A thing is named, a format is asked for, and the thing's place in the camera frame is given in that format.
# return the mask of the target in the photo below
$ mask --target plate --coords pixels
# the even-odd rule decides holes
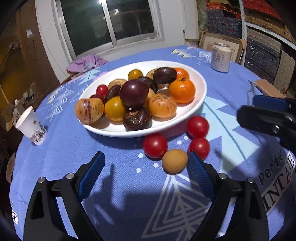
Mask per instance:
[[[126,131],[122,121],[114,122],[109,120],[105,115],[101,117],[97,122],[87,125],[82,124],[87,130],[94,132],[99,135],[109,136],[109,137],[140,137],[146,136],[155,132],[164,131],[169,129],[178,123],[186,120],[191,115],[193,115],[203,104],[205,96],[207,94],[207,84],[203,76],[195,69],[171,61],[145,61],[138,62],[134,64],[129,64],[112,70],[100,78],[96,79],[80,96],[80,99],[89,98],[96,93],[96,88],[105,84],[108,85],[114,79],[128,79],[128,73],[133,69],[139,69],[146,75],[150,70],[160,67],[171,67],[171,68],[183,68],[190,76],[190,80],[195,86],[195,97],[189,104],[178,104],[177,113],[173,118],[161,119],[152,116],[152,126],[151,128],[138,130],[138,131]],[[158,92],[166,92],[166,89],[159,90]]]

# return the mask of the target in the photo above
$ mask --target table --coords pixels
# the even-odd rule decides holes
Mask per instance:
[[[280,148],[274,137],[248,131],[236,121],[236,111],[247,104],[252,93],[249,81],[258,77],[231,62],[222,74],[210,67],[211,53],[198,48],[176,46],[127,56],[93,69],[60,86],[36,111],[48,130],[44,143],[34,145],[23,138],[18,148],[10,189],[15,228],[22,238],[28,203],[40,176],[48,180],[76,172],[93,155],[102,151],[105,167],[83,206],[106,241],[111,240],[189,240],[208,208],[198,184],[189,178],[187,168],[168,175],[160,161],[148,159],[141,148],[143,137],[116,139],[88,132],[76,119],[74,105],[81,93],[99,76],[123,65],[149,60],[168,60],[198,70],[208,86],[204,105],[196,114],[210,123],[207,139],[211,152],[206,159],[218,172],[231,178],[253,177],[262,193],[272,238],[295,208],[295,162]],[[169,149],[187,150],[190,139],[186,122],[164,132]],[[68,233],[75,236],[61,199],[59,209]],[[219,235],[223,235],[234,207],[231,201]]]

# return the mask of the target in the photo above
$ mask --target blue tablecloth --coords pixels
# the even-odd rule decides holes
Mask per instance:
[[[105,154],[106,165],[83,206],[104,240],[191,238],[210,202],[188,176],[187,168],[178,175],[168,175],[160,161],[151,161],[144,155],[143,137],[127,140],[99,136],[87,131],[74,114],[76,101],[94,79],[123,65],[149,60],[180,62],[204,76],[207,97],[196,114],[205,116],[210,123],[207,139],[211,152],[206,162],[237,180],[255,178],[268,213],[270,238],[289,217],[295,208],[294,185],[290,185],[295,180],[293,157],[280,148],[276,138],[245,130],[236,121],[236,111],[247,104],[249,81],[258,77],[232,62],[229,73],[216,72],[210,67],[211,53],[177,46],[107,63],[62,85],[41,103],[36,113],[48,130],[46,140],[36,146],[26,137],[22,139],[10,189],[15,228],[21,238],[37,179],[45,176],[55,180],[76,172],[98,150]],[[185,124],[164,132],[169,149],[187,150],[190,139]],[[58,204],[68,233],[75,236],[61,199]],[[233,206],[232,200],[219,235],[226,231]]]

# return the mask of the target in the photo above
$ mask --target wooden door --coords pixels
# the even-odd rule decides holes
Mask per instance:
[[[43,47],[37,23],[35,0],[28,0],[17,11],[16,18],[23,56],[35,84],[45,96],[56,89],[60,83]],[[30,31],[34,36],[27,36]]]

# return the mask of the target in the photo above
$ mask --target pink cloth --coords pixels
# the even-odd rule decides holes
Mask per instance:
[[[90,54],[85,57],[81,57],[75,61],[73,61],[68,67],[67,71],[72,73],[81,73],[86,72],[90,69],[99,67],[108,63],[107,60],[104,60],[101,57],[98,57],[95,54]]]

